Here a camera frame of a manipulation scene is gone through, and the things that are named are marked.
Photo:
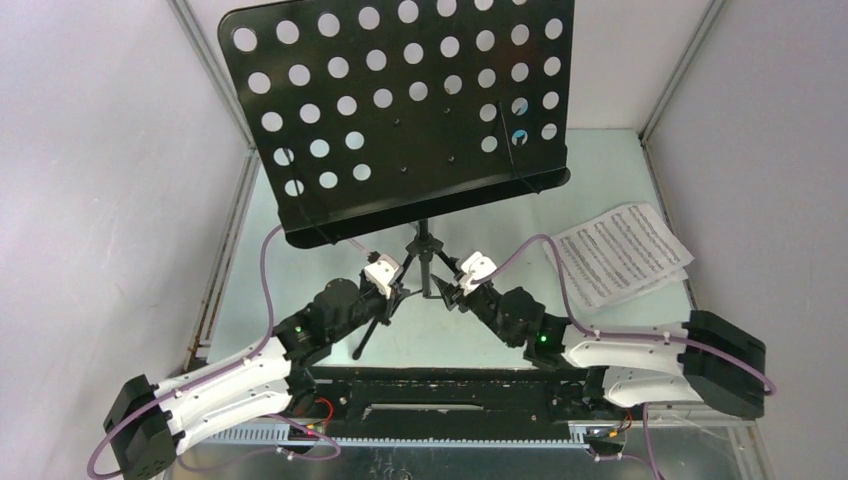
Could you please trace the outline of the sheet music page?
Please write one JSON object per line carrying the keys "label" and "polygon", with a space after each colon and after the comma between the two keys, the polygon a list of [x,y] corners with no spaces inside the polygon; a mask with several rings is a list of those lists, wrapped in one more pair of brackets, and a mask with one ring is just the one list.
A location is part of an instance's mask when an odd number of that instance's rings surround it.
{"label": "sheet music page", "polygon": [[693,260],[652,207],[620,205],[553,237],[567,278],[591,302],[609,302],[678,275]]}
{"label": "sheet music page", "polygon": [[687,278],[694,257],[674,237],[600,221],[554,238],[571,295],[585,310],[635,299]]}

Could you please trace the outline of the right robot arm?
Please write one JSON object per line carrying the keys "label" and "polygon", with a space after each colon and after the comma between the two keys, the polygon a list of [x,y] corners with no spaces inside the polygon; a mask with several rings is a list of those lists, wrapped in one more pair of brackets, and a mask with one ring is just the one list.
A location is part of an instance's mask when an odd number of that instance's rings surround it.
{"label": "right robot arm", "polygon": [[743,419],[765,413],[765,344],[712,312],[693,310],[683,323],[603,332],[548,313],[521,287],[500,293],[491,283],[464,289],[440,278],[433,282],[447,309],[472,313],[506,346],[522,349],[533,366],[585,371],[581,402],[593,417],[674,402],[703,403]]}

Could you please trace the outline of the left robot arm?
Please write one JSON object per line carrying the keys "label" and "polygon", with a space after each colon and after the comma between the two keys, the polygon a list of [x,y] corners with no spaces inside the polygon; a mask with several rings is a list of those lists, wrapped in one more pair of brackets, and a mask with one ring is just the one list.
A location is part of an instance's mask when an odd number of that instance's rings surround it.
{"label": "left robot arm", "polygon": [[366,278],[329,281],[303,308],[275,321],[243,350],[158,382],[124,383],[103,427],[124,479],[151,479],[201,441],[258,417],[304,416],[316,403],[309,369],[372,322],[389,323],[412,291],[381,291]]}

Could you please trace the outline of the black music stand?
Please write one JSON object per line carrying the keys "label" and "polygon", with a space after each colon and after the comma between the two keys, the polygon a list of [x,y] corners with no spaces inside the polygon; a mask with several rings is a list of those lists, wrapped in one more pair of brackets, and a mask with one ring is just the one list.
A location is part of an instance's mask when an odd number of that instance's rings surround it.
{"label": "black music stand", "polygon": [[564,186],[572,1],[282,1],[217,41],[301,250]]}

